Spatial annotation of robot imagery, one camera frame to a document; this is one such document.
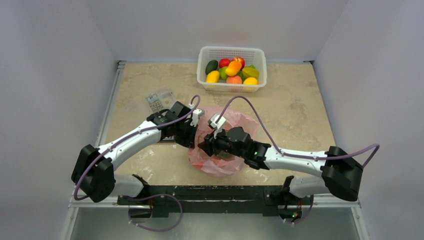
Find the pink printed plastic bag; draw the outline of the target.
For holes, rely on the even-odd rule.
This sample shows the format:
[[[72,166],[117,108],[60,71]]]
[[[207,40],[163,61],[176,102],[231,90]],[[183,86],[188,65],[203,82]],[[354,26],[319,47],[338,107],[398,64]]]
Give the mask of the pink printed plastic bag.
[[[198,121],[198,128],[195,134],[195,148],[188,150],[188,159],[190,164],[214,177],[227,177],[238,173],[245,165],[244,160],[234,156],[233,160],[222,160],[216,156],[208,156],[203,150],[198,147],[198,144],[203,141],[204,136],[210,134],[213,130],[208,126],[208,120],[215,114],[220,114],[223,110],[219,106],[204,106],[202,110],[205,114]],[[224,131],[229,131],[234,127],[242,127],[243,130],[254,137],[259,123],[242,112],[228,108],[223,116],[226,119],[223,127]]]

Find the fake peach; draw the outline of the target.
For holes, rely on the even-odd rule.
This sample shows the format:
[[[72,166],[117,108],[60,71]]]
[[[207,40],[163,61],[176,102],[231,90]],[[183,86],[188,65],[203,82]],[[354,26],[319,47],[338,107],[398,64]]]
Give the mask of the fake peach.
[[[243,83],[243,80],[238,75],[228,76],[227,79],[226,79],[226,83],[227,84],[242,84]]]

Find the yellow orange fake fruit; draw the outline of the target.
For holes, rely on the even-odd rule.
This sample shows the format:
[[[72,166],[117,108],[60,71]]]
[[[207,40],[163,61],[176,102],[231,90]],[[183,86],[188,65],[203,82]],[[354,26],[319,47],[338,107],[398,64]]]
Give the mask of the yellow orange fake fruit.
[[[259,81],[255,77],[248,77],[243,81],[244,85],[257,85],[258,83]]]

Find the green yellow fake starfruit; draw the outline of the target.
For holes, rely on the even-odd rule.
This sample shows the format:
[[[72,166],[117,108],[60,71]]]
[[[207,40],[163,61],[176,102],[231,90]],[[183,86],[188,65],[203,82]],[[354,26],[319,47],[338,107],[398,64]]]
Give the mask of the green yellow fake starfruit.
[[[242,69],[242,74],[246,77],[246,78],[258,78],[260,75],[260,72],[251,66],[245,66]]]

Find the orange fake mango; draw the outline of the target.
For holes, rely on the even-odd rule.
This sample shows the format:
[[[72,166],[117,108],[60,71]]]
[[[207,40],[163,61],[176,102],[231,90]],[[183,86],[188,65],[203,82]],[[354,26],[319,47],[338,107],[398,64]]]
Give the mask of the orange fake mango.
[[[237,75],[237,73],[241,70],[241,64],[237,61],[231,61],[227,66],[226,74],[229,77]]]

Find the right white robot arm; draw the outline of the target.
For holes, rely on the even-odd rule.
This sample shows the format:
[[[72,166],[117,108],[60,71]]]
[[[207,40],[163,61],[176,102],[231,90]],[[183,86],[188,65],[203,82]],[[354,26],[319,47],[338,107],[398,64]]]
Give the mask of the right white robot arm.
[[[358,200],[363,166],[341,148],[306,152],[277,148],[253,140],[242,127],[213,131],[197,145],[208,156],[222,152],[239,157],[259,170],[290,170],[308,174],[285,181],[280,196],[288,204],[309,195],[327,194],[349,201]]]

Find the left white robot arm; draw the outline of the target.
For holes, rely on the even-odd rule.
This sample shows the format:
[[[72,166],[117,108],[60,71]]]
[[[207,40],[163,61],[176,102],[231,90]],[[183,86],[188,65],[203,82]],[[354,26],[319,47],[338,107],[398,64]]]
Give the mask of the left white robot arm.
[[[177,101],[170,109],[152,113],[139,126],[107,144],[83,147],[71,174],[75,183],[74,199],[89,198],[94,203],[109,196],[127,196],[138,205],[149,199],[148,183],[140,176],[117,175],[126,160],[166,138],[185,148],[195,146],[198,122],[204,110]]]

